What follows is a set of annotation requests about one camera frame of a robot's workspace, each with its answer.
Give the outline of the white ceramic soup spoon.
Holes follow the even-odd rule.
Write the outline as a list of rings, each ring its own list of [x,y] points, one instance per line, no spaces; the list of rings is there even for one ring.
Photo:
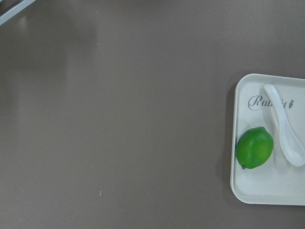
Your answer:
[[[279,143],[286,160],[296,167],[305,164],[305,149],[292,131],[281,98],[272,84],[265,84],[263,90],[272,103],[278,120]]]

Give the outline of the white rectangular serving tray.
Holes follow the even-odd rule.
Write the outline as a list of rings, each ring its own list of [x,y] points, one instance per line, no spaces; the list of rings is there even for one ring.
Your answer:
[[[234,195],[248,204],[305,204],[305,167],[291,165],[282,153],[278,140],[278,121],[263,86],[272,84],[278,91],[292,130],[305,143],[305,81],[251,73],[236,85],[232,135],[230,184]],[[274,139],[269,159],[254,169],[242,169],[235,156],[240,136],[254,127],[264,127]]]

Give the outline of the white aluminium frame bar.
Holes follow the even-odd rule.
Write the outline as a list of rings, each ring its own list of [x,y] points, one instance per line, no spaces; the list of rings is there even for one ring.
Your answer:
[[[0,25],[30,6],[36,0],[0,0]]]

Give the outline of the green lime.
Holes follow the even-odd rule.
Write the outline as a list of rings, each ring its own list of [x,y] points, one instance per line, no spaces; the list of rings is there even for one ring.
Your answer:
[[[235,147],[235,156],[242,169],[254,169],[269,159],[273,148],[273,137],[259,126],[242,134]]]

